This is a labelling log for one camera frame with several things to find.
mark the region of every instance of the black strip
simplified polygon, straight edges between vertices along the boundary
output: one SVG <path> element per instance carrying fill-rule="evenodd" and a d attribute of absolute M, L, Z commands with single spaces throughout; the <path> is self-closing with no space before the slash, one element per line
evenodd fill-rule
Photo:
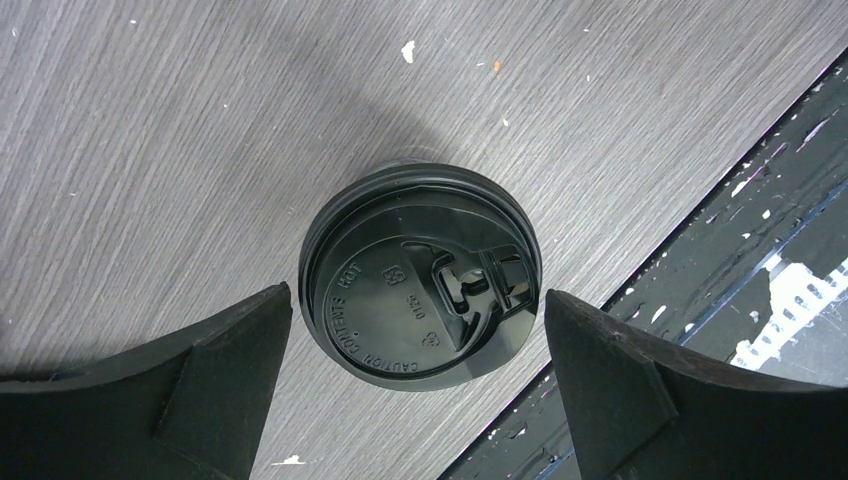
<path fill-rule="evenodd" d="M 737 342 L 755 337 L 765 322 L 752 327 L 717 312 L 743 287 L 761 289 L 758 263 L 797 233 L 828 195 L 845 188 L 846 80 L 843 52 L 602 309 L 715 358 L 727 358 Z M 844 212 L 834 212 L 829 215 L 848 223 Z M 818 251 L 823 264 L 834 261 L 827 249 Z M 440 478 L 580 478 L 550 363 Z"/>

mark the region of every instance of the gray wood grain surface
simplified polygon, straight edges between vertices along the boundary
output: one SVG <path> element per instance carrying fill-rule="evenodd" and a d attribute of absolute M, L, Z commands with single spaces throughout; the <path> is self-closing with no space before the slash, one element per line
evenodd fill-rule
<path fill-rule="evenodd" d="M 846 25 L 845 0 L 2 2 L 0 374 L 294 283 L 322 203 L 399 155 L 504 185 L 546 287 L 599 303 Z M 537 328 L 488 377 L 381 391 L 295 320 L 257 479 L 434 478 L 548 359 Z"/>

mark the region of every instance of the blue line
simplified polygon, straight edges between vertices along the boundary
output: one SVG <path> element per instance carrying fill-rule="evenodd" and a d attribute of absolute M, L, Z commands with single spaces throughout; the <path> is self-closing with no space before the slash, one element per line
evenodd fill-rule
<path fill-rule="evenodd" d="M 783 248 L 786 247 L 786 245 L 789 244 L 789 242 L 794 240 L 795 237 L 797 237 L 798 234 L 801 233 L 801 230 L 803 230 L 804 227 L 806 227 L 811 221 L 813 221 L 816 217 L 818 217 L 819 214 L 821 212 L 823 212 L 824 209 L 827 208 L 828 205 L 830 205 L 834 200 L 836 200 L 836 198 L 839 196 L 839 194 L 842 193 L 843 190 L 845 190 L 846 186 L 848 186 L 848 180 L 843 180 L 842 183 L 840 183 L 839 185 L 836 186 L 836 188 L 831 190 L 827 194 L 827 197 L 825 197 L 825 199 L 821 201 L 821 203 L 816 205 L 812 210 L 810 210 L 809 213 L 807 213 L 807 215 L 805 215 L 801 219 L 801 221 L 798 223 L 798 225 L 796 225 L 795 228 L 793 228 L 789 232 L 789 235 L 787 235 L 787 237 L 782 242 L 780 242 L 776 247 L 774 247 L 768 253 L 768 255 L 764 256 L 763 259 L 760 260 L 759 263 L 757 263 L 757 266 L 754 267 L 753 270 L 748 272 L 744 277 L 742 277 L 736 283 L 734 283 L 733 286 L 724 295 L 721 296 L 719 301 L 716 302 L 707 311 L 707 313 L 705 313 L 704 316 L 701 317 L 700 320 L 698 320 L 698 322 L 695 324 L 695 326 L 692 327 L 692 329 L 689 330 L 688 332 L 684 333 L 683 336 L 680 337 L 680 339 L 677 340 L 677 342 L 675 342 L 675 343 L 677 343 L 678 345 L 681 345 L 681 346 L 685 345 L 686 342 L 688 342 L 692 338 L 692 336 L 694 336 L 696 333 L 698 333 L 704 327 L 704 325 L 707 324 L 707 322 L 712 320 L 712 318 L 715 316 L 716 313 L 718 313 L 719 310 L 721 310 L 725 305 L 727 305 L 727 302 L 729 302 L 733 298 L 734 295 L 739 293 L 739 290 L 742 290 L 742 288 L 748 282 L 750 282 L 752 278 L 754 278 L 754 275 L 756 275 L 757 272 L 761 268 L 763 268 L 763 265 L 766 263 L 766 260 L 768 260 L 769 257 L 771 257 L 774 254 L 780 253 L 783 250 Z M 555 462 L 548 465 L 547 468 L 542 470 L 542 473 L 540 473 L 536 477 L 536 480 L 546 480 L 548 477 L 551 476 L 551 474 L 554 472 L 554 470 L 557 469 L 557 467 L 559 467 L 564 461 L 568 460 L 573 455 L 574 455 L 574 447 L 571 447 L 571 449 L 562 458 L 557 459 Z"/>

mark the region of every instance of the gray floor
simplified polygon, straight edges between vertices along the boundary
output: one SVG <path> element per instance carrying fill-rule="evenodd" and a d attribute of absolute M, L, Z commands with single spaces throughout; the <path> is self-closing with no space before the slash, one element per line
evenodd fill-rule
<path fill-rule="evenodd" d="M 320 205 L 399 155 L 503 184 L 546 286 L 600 302 L 848 45 L 846 0 L 495 4 L 3 2 L 0 373 L 295 280 Z M 254 477 L 433 478 L 546 360 L 537 328 L 484 379 L 380 391 L 298 316 Z"/>

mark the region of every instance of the black plastic lid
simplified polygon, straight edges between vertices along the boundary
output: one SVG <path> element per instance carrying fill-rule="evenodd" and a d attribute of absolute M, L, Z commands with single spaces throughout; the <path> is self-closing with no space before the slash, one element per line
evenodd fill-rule
<path fill-rule="evenodd" d="M 438 164 L 380 170 L 307 233 L 301 308 L 321 348 L 395 390 L 464 383 L 511 359 L 539 304 L 535 234 L 509 194 Z"/>

